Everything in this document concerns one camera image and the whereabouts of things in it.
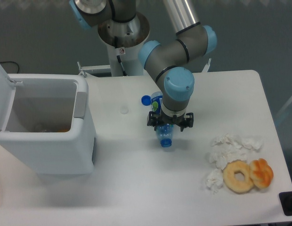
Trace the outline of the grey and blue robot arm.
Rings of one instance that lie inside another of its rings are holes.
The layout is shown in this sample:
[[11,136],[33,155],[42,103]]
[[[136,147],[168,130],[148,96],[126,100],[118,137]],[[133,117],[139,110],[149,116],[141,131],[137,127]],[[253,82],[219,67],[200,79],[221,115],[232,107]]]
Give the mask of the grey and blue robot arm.
[[212,52],[217,45],[216,33],[201,24],[192,2],[164,1],[176,34],[175,41],[166,46],[147,39],[150,25],[137,11],[134,0],[72,0],[69,3],[82,27],[97,27],[107,47],[113,76],[147,72],[161,90],[161,109],[149,113],[147,125],[191,128],[194,115],[187,113],[186,108],[195,79],[184,65]]

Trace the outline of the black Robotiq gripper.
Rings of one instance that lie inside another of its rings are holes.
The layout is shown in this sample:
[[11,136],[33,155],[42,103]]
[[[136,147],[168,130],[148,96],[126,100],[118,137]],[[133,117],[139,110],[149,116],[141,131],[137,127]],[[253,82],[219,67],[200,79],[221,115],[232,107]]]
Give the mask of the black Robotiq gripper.
[[186,116],[184,115],[177,116],[167,116],[165,113],[161,115],[156,114],[153,111],[148,113],[147,117],[147,126],[153,127],[154,131],[157,130],[157,127],[161,124],[170,124],[170,125],[178,125],[180,127],[180,131],[183,132],[186,128],[192,128],[194,126],[194,114],[187,113]]

